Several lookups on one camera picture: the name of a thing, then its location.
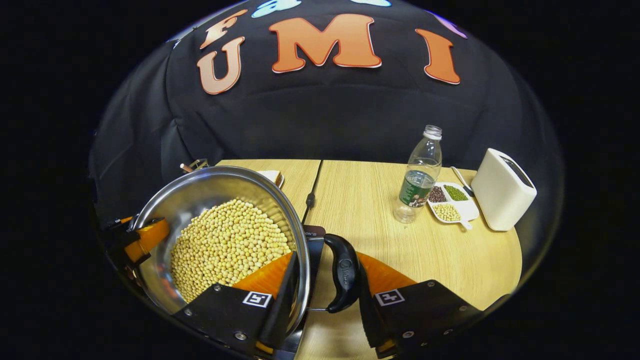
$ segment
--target wooden table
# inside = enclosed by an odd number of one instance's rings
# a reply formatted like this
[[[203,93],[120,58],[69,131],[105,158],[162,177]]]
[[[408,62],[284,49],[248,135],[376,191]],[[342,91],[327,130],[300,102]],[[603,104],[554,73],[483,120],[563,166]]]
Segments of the wooden table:
[[[280,170],[283,192],[302,218],[305,199],[313,187],[318,162],[309,160],[232,160],[252,170]],[[425,208],[411,224],[392,214],[405,164],[323,161],[315,190],[316,205],[305,224],[320,225],[340,235],[354,248],[390,265],[417,282],[435,279],[480,310],[517,286],[522,253],[515,229],[492,231],[482,215],[466,231],[460,224],[443,224]],[[475,171],[460,169],[467,183]],[[438,181],[460,184],[450,168]],[[326,307],[335,296],[331,262],[323,250],[311,307]],[[377,359],[362,328],[358,302],[329,314],[310,312],[296,359]]]

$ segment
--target bottle label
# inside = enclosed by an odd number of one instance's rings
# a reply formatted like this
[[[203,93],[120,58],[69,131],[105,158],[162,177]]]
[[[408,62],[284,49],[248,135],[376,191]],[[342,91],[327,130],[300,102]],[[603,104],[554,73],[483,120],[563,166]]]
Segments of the bottle label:
[[[412,208],[421,208],[427,203],[427,197],[431,188],[421,188],[417,185],[411,184],[412,175],[407,174],[400,189],[400,201],[405,205]]]

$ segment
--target black background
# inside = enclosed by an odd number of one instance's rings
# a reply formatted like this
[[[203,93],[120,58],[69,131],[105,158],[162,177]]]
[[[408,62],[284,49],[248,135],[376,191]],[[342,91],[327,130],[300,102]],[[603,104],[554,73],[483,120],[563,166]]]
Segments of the black background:
[[[528,80],[568,165],[566,211],[548,256],[509,302],[431,357],[628,357],[636,344],[625,334],[638,311],[622,303],[637,279],[624,275],[637,272],[623,267],[637,246],[618,223],[626,217],[623,204],[636,197],[621,181],[631,168],[625,155],[633,151],[632,134],[625,138],[631,107],[624,102],[633,92],[637,44],[630,8],[612,1],[410,2],[479,37]],[[9,258],[33,259],[27,280],[8,278],[17,321],[7,333],[18,357],[225,358],[128,294],[86,226],[81,181],[90,135],[127,73],[162,42],[229,4],[42,2],[9,22],[7,64],[26,72],[7,82],[16,96],[8,102],[24,101],[21,118],[6,121],[10,131],[22,131],[13,138],[19,141],[6,142],[19,165],[9,172],[47,190],[25,192],[17,203],[28,205],[29,216],[15,211],[7,218],[13,229],[7,240],[22,240]],[[24,79],[35,82],[22,89]],[[25,160],[20,145],[37,157]]]

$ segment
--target black cloth backdrop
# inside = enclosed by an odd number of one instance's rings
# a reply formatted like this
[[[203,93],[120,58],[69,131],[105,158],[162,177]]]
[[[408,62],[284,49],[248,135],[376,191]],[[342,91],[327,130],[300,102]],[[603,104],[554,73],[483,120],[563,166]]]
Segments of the black cloth backdrop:
[[[561,151],[537,97],[500,56],[460,27],[463,38],[431,13],[393,1],[391,7],[345,0],[304,1],[252,18],[263,1],[247,1],[154,51],[109,103],[90,154],[101,222],[137,213],[165,184],[182,175],[180,163],[207,158],[308,158],[402,163],[426,124],[443,129],[444,166],[477,169],[488,147],[510,156],[530,175],[538,196],[518,224],[529,276],[555,231],[564,185]],[[248,9],[227,34],[200,50],[206,30]],[[270,25],[302,17],[324,30],[338,14],[359,13],[370,25],[375,69],[307,60],[302,70],[276,74],[276,33]],[[453,43],[459,85],[432,79],[424,39],[415,29]],[[227,73],[228,41],[240,45],[242,71],[228,91],[207,94],[198,60],[217,51],[216,76]],[[298,56],[306,58],[299,49]]]

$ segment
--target stainless steel pot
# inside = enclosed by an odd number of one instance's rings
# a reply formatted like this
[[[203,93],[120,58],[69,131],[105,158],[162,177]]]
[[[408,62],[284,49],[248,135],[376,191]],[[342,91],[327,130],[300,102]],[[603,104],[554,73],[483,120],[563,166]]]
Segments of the stainless steel pot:
[[[287,335],[300,324],[310,294],[310,260],[307,240],[324,241],[334,253],[333,281],[336,298],[326,310],[330,313],[350,306],[358,297],[359,261],[352,246],[336,235],[306,239],[302,224],[289,199],[263,175],[241,167],[205,167],[190,172],[166,185],[145,205],[131,225],[138,230],[153,219],[164,218],[169,235],[151,251],[151,257],[135,270],[145,293],[155,305],[170,315],[183,309],[187,302],[173,284],[171,254],[180,231],[205,209],[232,199],[251,202],[265,212],[289,239],[299,264],[297,287],[289,316]]]

